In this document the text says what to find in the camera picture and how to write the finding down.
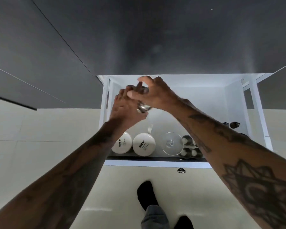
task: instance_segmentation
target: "white mug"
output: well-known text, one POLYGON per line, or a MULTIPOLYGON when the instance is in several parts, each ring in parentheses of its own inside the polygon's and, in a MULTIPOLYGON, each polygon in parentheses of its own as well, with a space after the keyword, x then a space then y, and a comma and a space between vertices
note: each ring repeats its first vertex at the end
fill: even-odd
POLYGON ((156 141, 150 134, 153 126, 148 128, 148 133, 140 133, 133 139, 132 147, 136 154, 139 156, 149 156, 156 148, 156 141))
POLYGON ((124 132, 123 135, 115 142, 112 147, 112 151, 117 154, 124 154, 130 150, 132 146, 132 138, 128 132, 124 132))

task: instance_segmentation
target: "person's left hand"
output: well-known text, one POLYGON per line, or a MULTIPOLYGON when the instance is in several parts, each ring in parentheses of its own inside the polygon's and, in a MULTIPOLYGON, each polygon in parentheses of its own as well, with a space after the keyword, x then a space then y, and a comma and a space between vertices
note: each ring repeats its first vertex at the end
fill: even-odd
POLYGON ((114 99, 114 104, 110 114, 111 119, 118 119, 122 123, 122 127, 126 131, 134 126, 139 121, 145 119, 148 115, 147 112, 139 113, 137 111, 138 101, 132 100, 127 96, 127 92, 133 90, 134 86, 127 86, 121 89, 119 94, 114 99))

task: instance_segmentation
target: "black sock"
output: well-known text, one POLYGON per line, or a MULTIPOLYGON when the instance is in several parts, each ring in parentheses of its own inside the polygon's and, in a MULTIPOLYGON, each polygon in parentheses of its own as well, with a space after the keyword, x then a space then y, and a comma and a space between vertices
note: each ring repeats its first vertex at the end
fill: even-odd
POLYGON ((137 190, 138 200, 141 206, 146 211, 150 205, 158 205, 156 196, 154 194, 153 185, 150 181, 143 182, 137 190))
POLYGON ((179 218, 174 229, 194 229, 194 227, 191 220, 186 215, 183 215, 179 218))

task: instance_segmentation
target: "silver knob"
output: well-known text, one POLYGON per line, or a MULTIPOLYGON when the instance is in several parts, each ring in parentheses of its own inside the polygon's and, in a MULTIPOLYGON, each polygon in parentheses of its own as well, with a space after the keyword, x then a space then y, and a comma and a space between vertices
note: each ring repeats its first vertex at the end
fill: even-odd
POLYGON ((178 172, 178 173, 185 173, 186 171, 185 171, 185 169, 183 169, 183 168, 179 168, 179 169, 177 170, 177 172, 178 172))

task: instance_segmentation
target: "forearm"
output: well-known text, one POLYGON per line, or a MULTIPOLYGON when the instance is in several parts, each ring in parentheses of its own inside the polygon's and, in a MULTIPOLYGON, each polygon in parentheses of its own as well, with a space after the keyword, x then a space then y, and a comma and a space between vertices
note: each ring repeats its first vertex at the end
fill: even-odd
POLYGON ((169 112, 262 228, 286 226, 285 159, 184 103, 169 112))
POLYGON ((111 120, 81 147, 0 210, 0 228, 69 228, 107 158, 122 135, 111 120))

